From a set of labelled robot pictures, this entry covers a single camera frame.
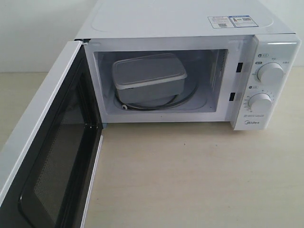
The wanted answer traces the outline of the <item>white plastic lidded container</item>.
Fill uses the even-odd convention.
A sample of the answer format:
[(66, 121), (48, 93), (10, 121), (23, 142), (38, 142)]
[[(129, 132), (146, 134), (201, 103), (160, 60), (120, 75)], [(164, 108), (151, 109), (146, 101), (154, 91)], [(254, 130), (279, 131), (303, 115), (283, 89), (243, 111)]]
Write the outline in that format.
[(176, 55), (163, 53), (116, 61), (112, 78), (119, 99), (133, 104), (181, 94), (187, 72)]

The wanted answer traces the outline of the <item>white microwave door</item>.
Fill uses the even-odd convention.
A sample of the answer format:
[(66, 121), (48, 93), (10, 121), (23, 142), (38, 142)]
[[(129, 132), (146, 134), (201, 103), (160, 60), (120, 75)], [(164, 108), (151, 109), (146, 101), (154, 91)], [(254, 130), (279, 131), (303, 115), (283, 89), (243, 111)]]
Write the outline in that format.
[(83, 227), (102, 128), (85, 43), (70, 41), (0, 153), (1, 227)]

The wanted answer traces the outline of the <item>white microwave oven body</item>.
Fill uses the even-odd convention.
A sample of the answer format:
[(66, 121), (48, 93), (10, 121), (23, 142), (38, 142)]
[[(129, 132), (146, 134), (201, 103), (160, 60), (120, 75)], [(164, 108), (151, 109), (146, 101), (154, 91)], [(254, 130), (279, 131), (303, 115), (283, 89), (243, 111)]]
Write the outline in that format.
[[(249, 15), (255, 28), (213, 28), (208, 17)], [(99, 0), (76, 40), (85, 43), (103, 126), (112, 123), (229, 122), (234, 130), (263, 130), (272, 117), (301, 41), (257, 0)], [(184, 65), (186, 103), (166, 110), (123, 110), (115, 98), (116, 61), (172, 53)], [(265, 64), (278, 63), (283, 78), (264, 85)], [(249, 99), (268, 94), (272, 107), (254, 112)]]

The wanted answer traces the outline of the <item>glass turntable plate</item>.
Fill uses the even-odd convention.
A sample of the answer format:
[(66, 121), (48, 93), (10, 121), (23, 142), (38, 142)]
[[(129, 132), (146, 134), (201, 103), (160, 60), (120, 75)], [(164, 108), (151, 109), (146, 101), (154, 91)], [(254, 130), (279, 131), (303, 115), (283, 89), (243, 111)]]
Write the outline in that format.
[(118, 92), (115, 92), (115, 98), (117, 102), (121, 105), (121, 108), (123, 110), (135, 110), (135, 111), (155, 111), (155, 110), (166, 110), (169, 108), (177, 107), (180, 106), (186, 102), (188, 102), (196, 93), (197, 89), (199, 87), (199, 82), (197, 81), (195, 84), (194, 89), (191, 91), (190, 94), (188, 94), (186, 97), (183, 99), (175, 102), (175, 100), (180, 96), (180, 95), (175, 95), (171, 100), (169, 100), (167, 103), (162, 104), (162, 105), (157, 105), (157, 106), (146, 106), (146, 105), (140, 105), (136, 103), (128, 104), (124, 103), (120, 100), (118, 96)]

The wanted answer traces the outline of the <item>lower white control knob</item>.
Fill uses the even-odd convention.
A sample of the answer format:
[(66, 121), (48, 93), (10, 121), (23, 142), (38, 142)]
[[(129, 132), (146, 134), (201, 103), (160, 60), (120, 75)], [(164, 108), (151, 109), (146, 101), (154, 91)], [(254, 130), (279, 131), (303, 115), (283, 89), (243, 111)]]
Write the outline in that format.
[(272, 104), (270, 96), (265, 93), (256, 94), (248, 101), (248, 106), (254, 112), (266, 112), (272, 107)]

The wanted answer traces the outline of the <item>white control knob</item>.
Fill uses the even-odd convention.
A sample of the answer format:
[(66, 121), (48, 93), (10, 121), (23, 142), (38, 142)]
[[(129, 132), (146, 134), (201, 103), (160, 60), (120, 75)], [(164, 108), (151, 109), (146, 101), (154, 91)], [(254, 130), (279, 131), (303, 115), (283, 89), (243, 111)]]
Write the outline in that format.
[(248, 101), (248, 106), (254, 112), (266, 112), (272, 107), (272, 104), (270, 96), (265, 93), (256, 94)]
[(264, 85), (272, 85), (279, 82), (284, 76), (282, 67), (275, 62), (263, 65), (257, 72), (257, 78)]

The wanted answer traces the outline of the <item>blue white label sticker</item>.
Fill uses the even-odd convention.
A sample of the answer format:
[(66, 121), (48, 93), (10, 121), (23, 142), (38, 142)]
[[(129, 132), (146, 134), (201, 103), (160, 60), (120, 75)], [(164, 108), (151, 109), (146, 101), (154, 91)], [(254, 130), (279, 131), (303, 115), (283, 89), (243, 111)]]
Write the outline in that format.
[(214, 29), (259, 27), (249, 15), (208, 17)]

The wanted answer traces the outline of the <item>upper white control knob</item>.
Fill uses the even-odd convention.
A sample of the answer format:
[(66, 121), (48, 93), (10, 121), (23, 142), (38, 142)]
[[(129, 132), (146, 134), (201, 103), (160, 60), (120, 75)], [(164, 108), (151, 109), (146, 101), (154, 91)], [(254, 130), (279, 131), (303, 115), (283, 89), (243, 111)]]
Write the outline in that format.
[(284, 76), (282, 67), (275, 62), (263, 65), (257, 72), (257, 78), (264, 85), (272, 85), (279, 82)]

